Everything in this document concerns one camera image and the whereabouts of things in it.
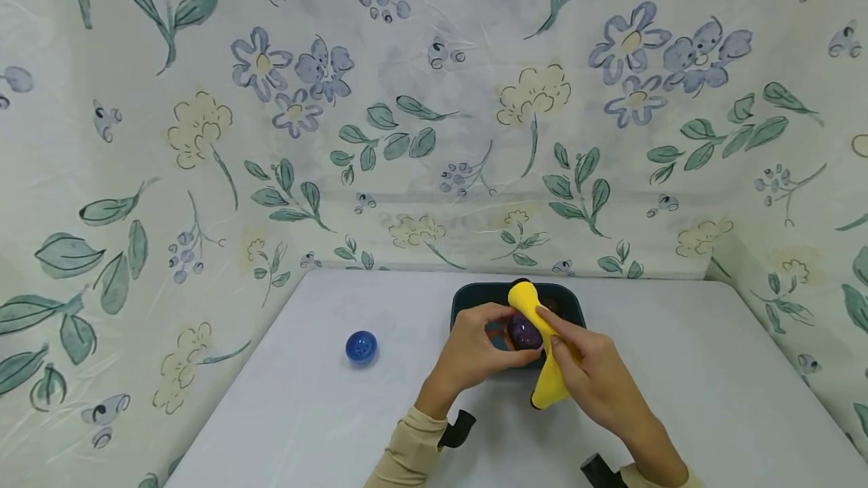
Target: white table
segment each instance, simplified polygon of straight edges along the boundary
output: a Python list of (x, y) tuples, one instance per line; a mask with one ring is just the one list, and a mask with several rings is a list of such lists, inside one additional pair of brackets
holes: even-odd
[[(361, 487), (449, 333), (452, 295), (478, 273), (308, 273), (167, 488)], [(868, 486), (857, 455), (752, 313), (715, 282), (538, 278), (576, 293), (610, 334), (684, 459), (712, 488)], [(375, 333), (375, 364), (344, 342)], [(502, 374), (456, 407), (478, 422), (430, 488), (576, 488), (600, 453), (629, 455), (572, 402), (533, 410), (536, 374)]]

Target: purple plastic egg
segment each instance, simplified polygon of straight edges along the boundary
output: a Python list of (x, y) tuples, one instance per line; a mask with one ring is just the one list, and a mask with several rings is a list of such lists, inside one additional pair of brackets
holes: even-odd
[(521, 313), (512, 317), (506, 330), (516, 350), (538, 349), (543, 346), (543, 336)]

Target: fabric backdrop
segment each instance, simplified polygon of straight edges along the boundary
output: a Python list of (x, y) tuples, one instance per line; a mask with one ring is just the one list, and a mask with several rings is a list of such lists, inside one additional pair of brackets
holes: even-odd
[(0, 0), (3, 484), (163, 486), (320, 266), (708, 272), (868, 456), (867, 14)]

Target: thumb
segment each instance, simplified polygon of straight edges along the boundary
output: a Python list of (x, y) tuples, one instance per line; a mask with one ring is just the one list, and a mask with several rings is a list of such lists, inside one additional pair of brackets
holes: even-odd
[(587, 385), (588, 374), (579, 367), (576, 359), (573, 358), (570, 347), (558, 335), (552, 336), (552, 356), (555, 357), (555, 361), (561, 369), (561, 375), (564, 376), (564, 383), (566, 383), (567, 387), (570, 387), (570, 389), (582, 389), (582, 387)]

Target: yellow stretchy toy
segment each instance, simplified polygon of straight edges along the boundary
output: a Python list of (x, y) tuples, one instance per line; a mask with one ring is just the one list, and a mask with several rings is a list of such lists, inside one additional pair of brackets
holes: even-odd
[[(559, 402), (561, 399), (570, 395), (567, 387), (564, 385), (564, 376), (561, 375), (561, 369), (555, 361), (555, 356), (552, 353), (552, 336), (555, 335), (555, 330), (549, 326), (548, 322), (536, 314), (536, 306), (542, 306), (539, 296), (536, 293), (536, 287), (533, 283), (526, 279), (516, 281), (512, 288), (509, 289), (508, 302), (510, 306), (519, 310), (522, 315), (527, 317), (534, 327), (542, 335), (542, 345), (545, 347), (546, 358), (542, 365), (540, 378), (536, 380), (536, 388), (530, 397), (530, 404), (536, 409), (545, 409), (550, 404)], [(581, 362), (582, 356), (570, 347), (573, 353), (573, 360), (576, 363)]]

